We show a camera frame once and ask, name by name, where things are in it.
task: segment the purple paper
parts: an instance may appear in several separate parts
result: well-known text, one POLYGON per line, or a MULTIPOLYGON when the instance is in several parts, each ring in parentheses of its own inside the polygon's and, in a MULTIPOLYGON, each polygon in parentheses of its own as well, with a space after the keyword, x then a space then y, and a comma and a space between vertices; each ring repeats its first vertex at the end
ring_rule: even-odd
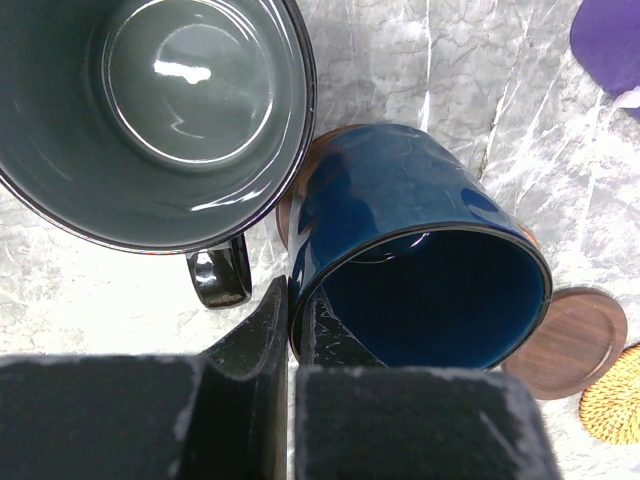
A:
MULTIPOLYGON (((607 93, 640 86, 640 0, 584 0, 570 35, 576 59, 607 93)), ((627 111, 640 119, 640 108, 627 111)))

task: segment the cup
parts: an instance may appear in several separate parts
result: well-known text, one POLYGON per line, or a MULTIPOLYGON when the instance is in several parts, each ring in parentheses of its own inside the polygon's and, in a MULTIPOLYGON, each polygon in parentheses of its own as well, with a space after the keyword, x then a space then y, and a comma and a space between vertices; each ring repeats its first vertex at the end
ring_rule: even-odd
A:
POLYGON ((210 308, 251 296, 243 232, 311 142, 315 67, 293 0, 6 0, 0 180, 118 250, 188 254, 210 308))
POLYGON ((388 366, 493 367, 549 307, 551 272, 532 239, 414 128, 351 126, 320 137, 277 217, 296 355, 317 294, 388 366))

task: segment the mug handle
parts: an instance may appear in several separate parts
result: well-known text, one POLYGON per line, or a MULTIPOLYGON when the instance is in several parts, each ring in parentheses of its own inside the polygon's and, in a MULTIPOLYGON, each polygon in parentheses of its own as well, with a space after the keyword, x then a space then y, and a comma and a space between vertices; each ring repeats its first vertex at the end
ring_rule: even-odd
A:
POLYGON ((244 234, 188 254, 187 266, 205 307, 234 307, 251 299, 251 269, 244 234))

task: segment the blue mug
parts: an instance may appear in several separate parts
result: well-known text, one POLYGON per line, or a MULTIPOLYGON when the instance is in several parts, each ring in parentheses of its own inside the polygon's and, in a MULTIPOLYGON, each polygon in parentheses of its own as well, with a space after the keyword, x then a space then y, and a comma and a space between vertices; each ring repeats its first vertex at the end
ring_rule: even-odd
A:
POLYGON ((490 368, 549 307, 551 272, 532 238, 420 130, 320 137, 277 213, 297 356, 305 305, 320 291, 388 366, 490 368))

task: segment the white marble table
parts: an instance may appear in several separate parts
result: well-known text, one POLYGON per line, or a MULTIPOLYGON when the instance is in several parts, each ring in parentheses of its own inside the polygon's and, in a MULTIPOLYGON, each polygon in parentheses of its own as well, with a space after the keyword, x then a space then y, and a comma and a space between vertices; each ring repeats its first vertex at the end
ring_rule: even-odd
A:
MULTIPOLYGON (((393 121, 431 133, 543 245, 557 287, 598 286, 640 341, 640 124, 573 58, 579 0, 304 0, 317 134, 393 121)), ((85 243, 0 192, 0 353, 198 352, 286 267, 273 218, 247 235, 255 296, 206 311, 182 257, 85 243)), ((607 446, 579 396, 542 403, 568 480, 640 478, 640 445, 607 446)))

